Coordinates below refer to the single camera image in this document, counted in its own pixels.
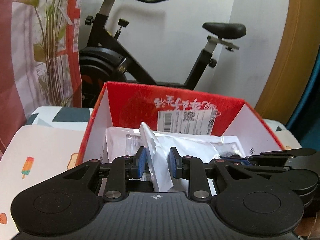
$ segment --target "stationary bike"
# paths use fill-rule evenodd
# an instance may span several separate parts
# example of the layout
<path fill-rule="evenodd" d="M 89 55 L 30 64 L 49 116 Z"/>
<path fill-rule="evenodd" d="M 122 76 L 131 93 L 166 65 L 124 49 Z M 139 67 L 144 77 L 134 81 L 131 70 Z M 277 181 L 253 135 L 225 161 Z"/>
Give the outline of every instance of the stationary bike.
<path fill-rule="evenodd" d="M 144 3 L 159 3 L 166 0 L 137 0 Z M 120 81 L 159 85 L 166 87 L 185 88 L 193 90 L 201 78 L 207 65 L 215 67 L 217 61 L 212 54 L 217 44 L 222 44 L 227 50 L 239 49 L 236 45 L 225 41 L 243 37 L 246 28 L 242 24 L 207 22 L 204 29 L 217 36 L 207 37 L 207 44 L 200 52 L 186 82 L 184 84 L 156 82 L 137 60 L 117 40 L 121 29 L 127 27 L 128 21 L 119 20 L 119 30 L 115 36 L 106 29 L 106 21 L 115 0 L 104 0 L 96 17 L 88 16 L 86 25 L 92 24 L 87 47 L 79 52 L 80 72 L 82 77 L 82 106 L 94 107 L 101 88 L 106 81 Z M 130 73 L 135 80 L 128 81 L 124 75 Z"/>

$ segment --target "bike seat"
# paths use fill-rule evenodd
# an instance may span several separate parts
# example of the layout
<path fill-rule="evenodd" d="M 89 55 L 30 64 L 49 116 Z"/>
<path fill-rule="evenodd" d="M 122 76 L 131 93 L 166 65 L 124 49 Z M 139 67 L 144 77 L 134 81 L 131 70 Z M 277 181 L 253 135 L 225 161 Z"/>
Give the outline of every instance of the bike seat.
<path fill-rule="evenodd" d="M 204 23 L 202 25 L 207 31 L 217 35 L 219 38 L 234 40 L 246 35 L 247 29 L 239 23 Z"/>

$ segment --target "crosshair symbol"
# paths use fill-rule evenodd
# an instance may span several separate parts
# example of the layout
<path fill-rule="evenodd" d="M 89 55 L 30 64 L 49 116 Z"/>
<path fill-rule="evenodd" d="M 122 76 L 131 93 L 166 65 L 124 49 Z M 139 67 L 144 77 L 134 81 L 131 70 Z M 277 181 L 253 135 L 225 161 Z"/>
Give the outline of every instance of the crosshair symbol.
<path fill-rule="evenodd" d="M 152 197 L 153 197 L 154 199 L 159 199 L 159 198 L 161 198 L 161 196 L 158 195 L 158 194 L 155 194 L 155 195 L 153 195 Z"/>

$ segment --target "white wall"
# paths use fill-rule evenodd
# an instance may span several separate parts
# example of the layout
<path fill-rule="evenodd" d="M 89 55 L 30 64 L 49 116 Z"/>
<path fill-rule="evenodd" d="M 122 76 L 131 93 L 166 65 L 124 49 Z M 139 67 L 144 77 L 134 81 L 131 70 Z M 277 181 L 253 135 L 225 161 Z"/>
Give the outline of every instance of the white wall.
<path fill-rule="evenodd" d="M 256 105 L 279 49 L 288 5 L 289 0 L 234 0 L 230 22 L 245 24 L 247 35 L 235 41 L 239 51 L 220 54 L 210 92 Z"/>
<path fill-rule="evenodd" d="M 88 15 L 99 11 L 103 0 L 83 0 L 80 17 L 79 47 L 86 45 L 90 27 Z M 116 0 L 106 25 L 117 30 L 119 18 L 130 22 L 119 41 L 157 81 L 184 83 L 209 32 L 202 29 L 207 21 L 228 22 L 233 0 L 169 0 L 144 4 L 134 0 Z M 217 47 L 218 59 L 221 47 Z M 207 68 L 197 89 L 209 91 L 214 70 Z"/>

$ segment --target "open box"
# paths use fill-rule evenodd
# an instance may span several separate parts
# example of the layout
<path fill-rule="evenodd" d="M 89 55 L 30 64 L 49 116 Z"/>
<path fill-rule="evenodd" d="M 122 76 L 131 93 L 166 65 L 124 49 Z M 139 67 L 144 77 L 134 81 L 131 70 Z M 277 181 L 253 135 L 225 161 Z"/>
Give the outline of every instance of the open box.
<path fill-rule="evenodd" d="M 107 82 L 84 133 L 76 165 L 91 159 L 103 163 L 109 161 L 108 127 L 138 129 L 141 122 L 145 122 L 152 130 L 163 129 L 161 123 L 165 121 L 161 119 L 159 122 L 161 113 L 180 110 L 210 112 L 209 124 L 204 125 L 204 130 L 216 136 L 237 135 L 246 155 L 284 150 L 272 130 L 243 99 L 184 89 Z"/>

